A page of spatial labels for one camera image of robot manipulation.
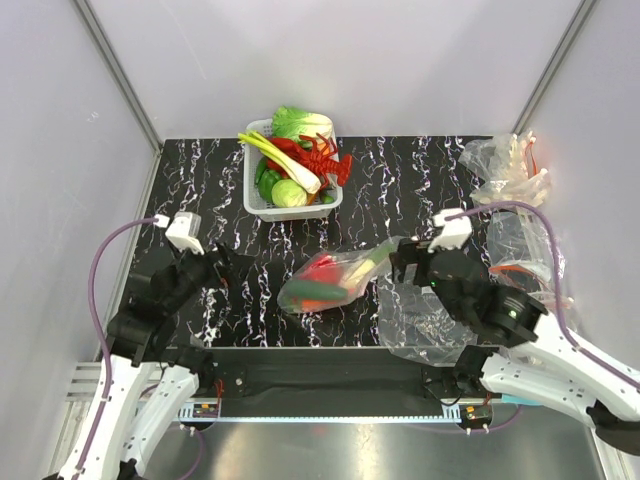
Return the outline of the white radish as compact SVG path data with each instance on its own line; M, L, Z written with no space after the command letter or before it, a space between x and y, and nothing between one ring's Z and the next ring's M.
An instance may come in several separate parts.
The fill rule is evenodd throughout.
M358 259L344 273L341 285L347 290L358 290L369 281L383 260L372 256Z

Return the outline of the red bell pepper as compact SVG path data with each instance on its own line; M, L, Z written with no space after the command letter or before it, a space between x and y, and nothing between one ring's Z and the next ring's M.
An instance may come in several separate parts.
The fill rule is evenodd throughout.
M302 269L300 277L313 282L338 284L343 276L343 267L331 254L319 254Z

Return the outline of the green cucumber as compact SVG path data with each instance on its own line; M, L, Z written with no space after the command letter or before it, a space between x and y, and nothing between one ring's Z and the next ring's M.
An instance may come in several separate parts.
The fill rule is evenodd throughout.
M338 301L348 296L348 290L339 285L311 280L289 281L282 291L292 298L321 301Z

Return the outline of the clear pink zip bag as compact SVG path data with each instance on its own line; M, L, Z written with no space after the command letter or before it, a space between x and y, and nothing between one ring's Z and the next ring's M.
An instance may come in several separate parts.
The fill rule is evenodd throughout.
M313 259L314 257L317 257L319 254L333 255L336 258L336 260L342 265L343 275L350 266L352 266L358 259L362 259L363 257L372 256L374 258L379 258L380 260L383 260L383 263L379 265L379 267L376 269L376 272L372 275L369 281L361 285L360 289L348 290L348 296L338 301L299 299L299 298L292 298L286 295L282 291L282 288L289 281L306 280L300 277L300 273L302 272L302 269L310 263L310 260L311 260L310 259L283 284L277 297L278 306L288 314L305 314L305 313L317 313L317 312L329 310L332 308L343 307L352 303L353 301L355 301L356 299L364 295L367 285L373 279L376 279L380 275L382 276L387 275L388 273L391 272L391 262L389 260L389 254L397 249L400 243L400 240L401 240L400 236L394 236L384 240L379 245L371 249L354 250L354 251L347 251L347 252L322 251L314 255L311 259Z

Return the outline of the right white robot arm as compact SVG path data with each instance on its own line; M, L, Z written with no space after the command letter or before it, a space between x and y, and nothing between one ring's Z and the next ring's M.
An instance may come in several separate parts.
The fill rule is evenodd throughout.
M628 386L571 344L552 311L525 291L490 280L461 250L430 251L401 240L389 256L392 278L428 287L478 344L464 348L444 383L532 400L593 429L611 447L639 453L639 389Z

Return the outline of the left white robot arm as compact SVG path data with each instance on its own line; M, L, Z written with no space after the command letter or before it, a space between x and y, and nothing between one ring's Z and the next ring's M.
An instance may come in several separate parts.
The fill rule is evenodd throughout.
M239 284L244 256L225 244L176 252L164 268L134 274L128 300L107 324L99 385L68 459L55 479L142 479L179 408L208 394L210 352L169 344L176 314L204 288Z

